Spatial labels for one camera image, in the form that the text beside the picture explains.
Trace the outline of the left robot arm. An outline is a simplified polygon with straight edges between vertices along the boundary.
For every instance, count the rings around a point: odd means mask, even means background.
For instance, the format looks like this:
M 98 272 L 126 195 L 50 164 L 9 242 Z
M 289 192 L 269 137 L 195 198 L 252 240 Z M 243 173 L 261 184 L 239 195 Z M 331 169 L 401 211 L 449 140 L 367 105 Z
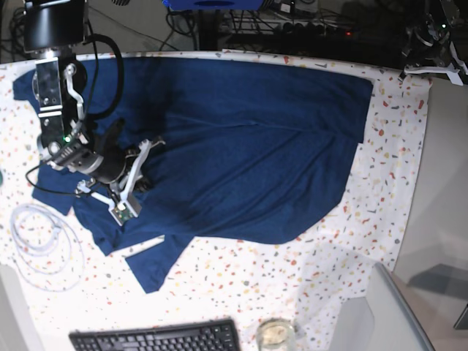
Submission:
M 408 75 L 444 75 L 453 85 L 467 84 L 466 1 L 425 1 L 406 32 L 399 81 Z

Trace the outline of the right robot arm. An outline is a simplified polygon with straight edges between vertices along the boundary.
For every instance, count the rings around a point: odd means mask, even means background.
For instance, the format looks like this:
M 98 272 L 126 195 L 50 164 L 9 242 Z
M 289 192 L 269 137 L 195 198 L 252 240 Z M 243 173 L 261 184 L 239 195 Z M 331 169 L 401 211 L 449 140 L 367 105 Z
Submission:
M 88 176 L 76 186 L 76 197 L 93 197 L 104 203 L 118 225 L 139 217 L 142 206 L 134 191 L 148 190 L 142 166 L 164 140 L 142 140 L 137 146 L 118 145 L 124 121 L 113 122 L 103 135 L 94 133 L 96 122 L 118 106 L 124 91 L 124 60 L 113 39 L 93 32 L 87 1 L 25 1 L 23 48 L 36 59 L 32 78 L 39 104 L 41 133 L 37 145 L 41 163 L 54 170 L 68 169 Z M 74 46 L 106 44 L 117 65 L 116 93 L 109 107 L 90 113 L 85 87 L 94 90 L 97 74 L 88 83 L 86 68 Z

